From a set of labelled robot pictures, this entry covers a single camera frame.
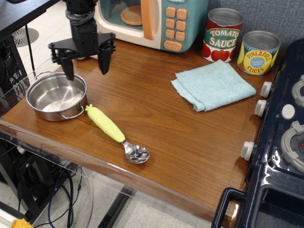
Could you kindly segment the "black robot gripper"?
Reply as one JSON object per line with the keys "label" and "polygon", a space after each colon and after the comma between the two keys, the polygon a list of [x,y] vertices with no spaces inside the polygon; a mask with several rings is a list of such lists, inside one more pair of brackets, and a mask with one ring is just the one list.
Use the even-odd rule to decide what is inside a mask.
{"label": "black robot gripper", "polygon": [[48,45],[53,62],[61,62],[68,80],[74,80],[71,59],[98,55],[98,63],[103,75],[109,71],[111,55],[116,51],[115,34],[97,32],[96,23],[72,25],[72,38],[56,41]]}

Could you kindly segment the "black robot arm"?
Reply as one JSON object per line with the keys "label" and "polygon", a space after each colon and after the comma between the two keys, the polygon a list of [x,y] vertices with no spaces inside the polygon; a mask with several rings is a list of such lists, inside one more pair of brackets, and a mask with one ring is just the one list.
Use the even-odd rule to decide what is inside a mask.
{"label": "black robot arm", "polygon": [[50,43],[52,61],[62,66],[68,80],[74,80],[73,59],[97,55],[102,74],[109,71],[115,51],[115,34],[97,32],[94,19],[96,0],[66,0],[66,17],[72,38]]}

